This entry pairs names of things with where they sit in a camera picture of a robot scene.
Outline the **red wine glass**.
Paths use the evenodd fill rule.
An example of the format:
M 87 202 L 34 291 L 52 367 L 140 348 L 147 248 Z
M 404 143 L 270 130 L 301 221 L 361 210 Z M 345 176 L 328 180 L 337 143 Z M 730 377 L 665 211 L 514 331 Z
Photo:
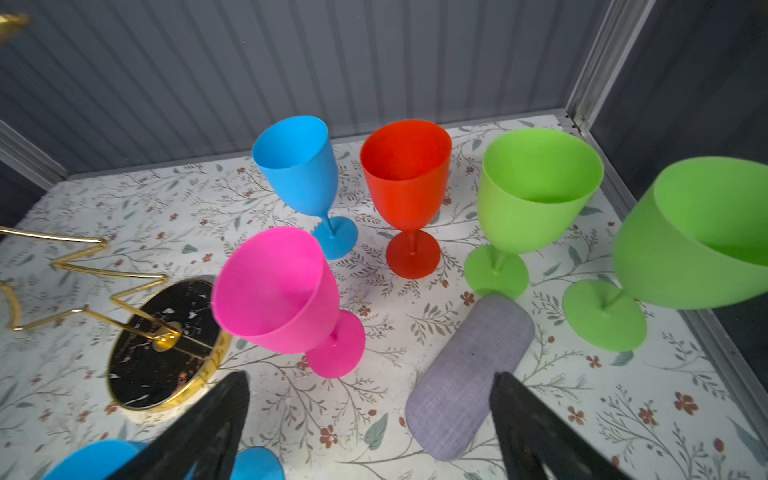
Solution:
M 423 230 L 439 213 L 450 173 L 452 139 L 426 120 L 386 125 L 364 142 L 360 161 L 374 206 L 398 234 L 386 249 L 391 270 L 421 279 L 438 266 L 437 240 Z

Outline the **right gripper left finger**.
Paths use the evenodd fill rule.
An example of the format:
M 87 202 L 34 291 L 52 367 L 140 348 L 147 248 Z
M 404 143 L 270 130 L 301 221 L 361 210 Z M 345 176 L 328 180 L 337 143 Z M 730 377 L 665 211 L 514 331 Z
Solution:
M 228 374 L 112 479 L 228 479 L 250 403 L 248 375 Z

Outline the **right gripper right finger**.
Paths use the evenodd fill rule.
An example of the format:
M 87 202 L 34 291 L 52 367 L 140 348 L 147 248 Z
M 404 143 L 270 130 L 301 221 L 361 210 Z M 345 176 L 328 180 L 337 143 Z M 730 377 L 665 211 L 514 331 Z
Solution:
M 509 479 L 626 479 L 509 372 L 497 372 L 490 411 Z

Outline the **blue wine glass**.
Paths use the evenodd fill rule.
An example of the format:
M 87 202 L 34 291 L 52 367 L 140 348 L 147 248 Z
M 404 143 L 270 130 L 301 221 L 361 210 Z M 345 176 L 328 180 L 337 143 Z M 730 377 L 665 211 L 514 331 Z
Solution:
M 323 120 L 301 115 L 271 125 L 255 140 L 252 158 L 287 206 L 321 219 L 313 236 L 327 259 L 340 259 L 353 250 L 358 239 L 355 223 L 330 215 L 339 175 Z
M 106 479 L 137 456 L 148 443 L 104 440 L 85 446 L 57 464 L 44 479 Z M 277 457 L 268 449 L 243 450 L 236 458 L 231 479 L 284 479 Z

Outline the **green wine glass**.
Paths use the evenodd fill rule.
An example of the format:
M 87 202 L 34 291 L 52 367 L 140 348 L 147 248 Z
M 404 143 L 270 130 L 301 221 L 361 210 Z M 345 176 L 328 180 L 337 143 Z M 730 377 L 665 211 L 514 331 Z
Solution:
M 477 214 L 488 244 L 466 258 L 464 276 L 479 296 L 511 300 L 529 285 L 523 254 L 558 240 L 604 178 L 600 155 L 565 132 L 505 133 L 483 157 Z
M 569 326 L 606 351 L 644 342 L 642 304 L 705 310 L 766 293 L 766 165 L 698 157 L 666 167 L 624 219 L 612 262 L 617 285 L 583 280 L 563 297 Z

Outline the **pink wine glass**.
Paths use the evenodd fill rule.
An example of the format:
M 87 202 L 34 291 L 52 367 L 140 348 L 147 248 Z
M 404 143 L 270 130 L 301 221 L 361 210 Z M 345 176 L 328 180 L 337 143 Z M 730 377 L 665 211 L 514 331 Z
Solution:
M 280 354 L 304 354 L 314 373 L 351 373 L 365 352 L 359 318 L 341 308 L 319 242 L 294 227 L 272 228 L 240 245 L 216 278 L 215 320 L 228 333 Z

